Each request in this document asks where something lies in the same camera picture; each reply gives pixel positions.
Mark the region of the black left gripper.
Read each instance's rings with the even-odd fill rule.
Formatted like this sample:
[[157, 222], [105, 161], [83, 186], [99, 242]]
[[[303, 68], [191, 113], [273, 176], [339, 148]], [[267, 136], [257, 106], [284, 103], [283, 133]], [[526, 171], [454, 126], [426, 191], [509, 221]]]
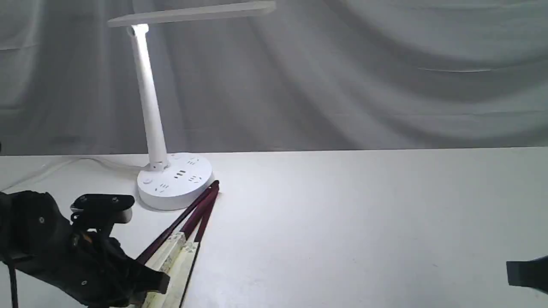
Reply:
[[164, 272], [132, 268], [134, 261], [115, 238], [76, 228], [47, 192], [1, 193], [1, 261], [8, 268], [14, 308], [19, 307], [17, 272], [90, 308], [129, 306], [132, 296], [165, 295], [170, 285]]

